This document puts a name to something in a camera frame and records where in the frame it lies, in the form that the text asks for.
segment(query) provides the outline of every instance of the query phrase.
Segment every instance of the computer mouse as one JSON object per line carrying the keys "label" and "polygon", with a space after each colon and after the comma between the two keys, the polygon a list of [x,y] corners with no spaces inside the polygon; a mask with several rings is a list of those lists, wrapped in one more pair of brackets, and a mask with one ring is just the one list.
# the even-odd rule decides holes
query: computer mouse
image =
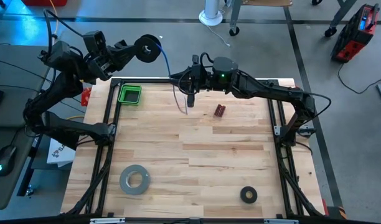
{"label": "computer mouse", "polygon": [[0,149],[0,176],[8,175],[15,166],[16,146],[8,145]]}

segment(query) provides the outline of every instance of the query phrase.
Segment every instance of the white stand base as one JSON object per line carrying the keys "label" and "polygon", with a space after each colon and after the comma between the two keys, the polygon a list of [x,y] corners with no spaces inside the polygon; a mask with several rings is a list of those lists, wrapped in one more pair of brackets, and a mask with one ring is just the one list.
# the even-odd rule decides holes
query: white stand base
{"label": "white stand base", "polygon": [[201,23],[207,26],[216,26],[222,22],[222,13],[218,11],[217,16],[213,19],[209,19],[205,16],[204,10],[199,14],[199,20]]}

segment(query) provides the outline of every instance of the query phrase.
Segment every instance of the gray tape roll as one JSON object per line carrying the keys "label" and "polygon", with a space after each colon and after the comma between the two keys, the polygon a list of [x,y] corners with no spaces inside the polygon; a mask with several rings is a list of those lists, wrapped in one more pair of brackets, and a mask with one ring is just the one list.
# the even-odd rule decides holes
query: gray tape roll
{"label": "gray tape roll", "polygon": [[[129,178],[137,172],[141,174],[142,182],[137,187],[131,187],[128,183]],[[151,177],[148,171],[141,165],[131,165],[125,168],[120,175],[120,187],[124,193],[129,195],[142,194],[148,189],[150,183],[151,183]]]}

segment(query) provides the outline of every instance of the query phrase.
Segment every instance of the white pole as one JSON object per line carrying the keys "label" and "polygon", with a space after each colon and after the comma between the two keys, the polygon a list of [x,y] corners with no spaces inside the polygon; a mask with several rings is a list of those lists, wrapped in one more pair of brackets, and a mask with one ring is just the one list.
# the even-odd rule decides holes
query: white pole
{"label": "white pole", "polygon": [[204,14],[206,18],[214,19],[218,13],[219,0],[205,0],[204,3]]}
{"label": "white pole", "polygon": [[216,26],[222,22],[222,13],[219,11],[220,0],[204,0],[204,10],[199,14],[201,23],[207,26]]}

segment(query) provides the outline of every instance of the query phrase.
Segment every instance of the tape roll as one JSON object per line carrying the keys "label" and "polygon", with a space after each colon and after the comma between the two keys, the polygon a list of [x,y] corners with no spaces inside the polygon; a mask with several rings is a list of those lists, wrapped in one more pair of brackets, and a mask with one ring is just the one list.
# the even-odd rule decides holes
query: tape roll
{"label": "tape roll", "polygon": [[161,46],[159,39],[150,34],[145,34],[135,41],[135,45],[140,48],[136,54],[136,58],[142,62],[151,63],[160,55],[160,49],[156,45]]}
{"label": "tape roll", "polygon": [[[129,185],[129,178],[135,173],[139,173],[142,176],[142,182],[137,187],[131,187]],[[120,175],[120,187],[124,193],[129,195],[139,195],[145,192],[149,184],[151,183],[151,178],[148,171],[141,165],[131,165],[124,169]]]}
{"label": "tape roll", "polygon": [[245,203],[254,203],[255,201],[257,201],[257,191],[250,186],[244,187],[240,191],[240,198]]}

